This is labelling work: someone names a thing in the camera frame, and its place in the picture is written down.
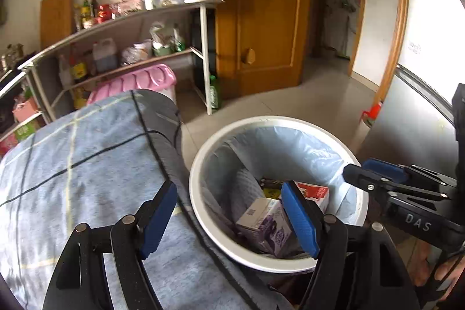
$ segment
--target pink lid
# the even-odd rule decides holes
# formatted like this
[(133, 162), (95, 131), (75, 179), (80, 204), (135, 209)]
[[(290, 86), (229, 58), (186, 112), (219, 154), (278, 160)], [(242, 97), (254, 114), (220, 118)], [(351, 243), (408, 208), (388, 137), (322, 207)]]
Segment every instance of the pink lid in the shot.
[(131, 71), (98, 85), (92, 91), (87, 104), (92, 104), (106, 97), (126, 92), (130, 89), (151, 89), (160, 92), (176, 84), (176, 76), (164, 63)]

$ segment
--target trash can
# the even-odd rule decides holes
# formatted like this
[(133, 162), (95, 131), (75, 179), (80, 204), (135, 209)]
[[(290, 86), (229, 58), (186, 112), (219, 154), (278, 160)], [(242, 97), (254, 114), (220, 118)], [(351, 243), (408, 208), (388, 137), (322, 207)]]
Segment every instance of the trash can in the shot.
[(315, 268), (311, 257), (278, 259), (234, 241), (212, 203), (227, 208), (235, 173), (248, 169), (257, 179), (296, 180), (328, 186), (326, 213), (344, 223), (363, 225), (368, 194), (344, 181), (347, 164), (359, 164), (336, 137), (316, 125), (289, 117), (252, 117), (227, 125), (198, 151), (189, 178), (195, 215), (213, 242), (235, 261), (264, 272), (299, 273)]

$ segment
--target baseboard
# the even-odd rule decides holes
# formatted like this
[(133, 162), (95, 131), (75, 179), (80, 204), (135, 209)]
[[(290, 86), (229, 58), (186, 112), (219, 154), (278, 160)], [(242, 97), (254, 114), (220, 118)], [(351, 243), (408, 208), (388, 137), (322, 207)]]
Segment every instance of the baseboard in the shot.
[(366, 79), (363, 75), (360, 75), (359, 73), (352, 71), (352, 74), (350, 76), (354, 78), (357, 82), (360, 82), (366, 87), (368, 87), (371, 91), (377, 92), (380, 88), (376, 83), (373, 83), (371, 80)]

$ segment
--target blue gripper pad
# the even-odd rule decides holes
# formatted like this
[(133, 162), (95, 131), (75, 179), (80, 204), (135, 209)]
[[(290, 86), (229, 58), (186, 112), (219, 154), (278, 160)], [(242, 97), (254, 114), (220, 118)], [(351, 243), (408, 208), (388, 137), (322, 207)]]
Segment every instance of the blue gripper pad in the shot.
[(287, 213), (292, 228), (297, 235), (298, 241), (301, 243), (302, 249), (308, 252), (311, 257), (316, 258), (320, 251), (317, 241), (317, 233), (313, 223), (305, 210), (301, 200), (291, 189), (290, 185), (295, 185), (293, 182), (285, 182), (281, 188), (281, 201), (284, 210)]
[(144, 230), (144, 243), (139, 249), (140, 258), (142, 260), (147, 259), (152, 252), (157, 250), (161, 237), (171, 218), (171, 214), (173, 214), (176, 202), (178, 201), (176, 185), (173, 182), (166, 183), (166, 185), (169, 185), (169, 189), (161, 198), (157, 209)]
[(363, 162), (362, 168), (384, 178), (391, 179), (396, 183), (403, 183), (408, 180), (408, 175), (404, 172), (402, 167), (378, 159), (367, 159)]

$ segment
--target screw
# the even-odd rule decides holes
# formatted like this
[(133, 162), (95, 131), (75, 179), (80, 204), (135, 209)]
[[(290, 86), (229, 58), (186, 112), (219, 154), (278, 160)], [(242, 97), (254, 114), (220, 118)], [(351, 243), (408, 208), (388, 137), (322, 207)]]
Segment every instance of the screw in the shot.
[(330, 225), (336, 223), (338, 219), (336, 218), (336, 216), (333, 216), (332, 214), (326, 214), (324, 217), (323, 217), (323, 221), (325, 221), (326, 223), (329, 223)]
[(383, 226), (379, 222), (373, 222), (371, 228), (375, 231), (383, 231)]
[(123, 223), (125, 225), (130, 225), (136, 220), (136, 217), (134, 217), (132, 214), (128, 214), (127, 216), (123, 217)]
[(87, 225), (85, 223), (80, 223), (79, 225), (76, 226), (76, 231), (80, 233), (81, 231), (84, 231), (87, 228)]

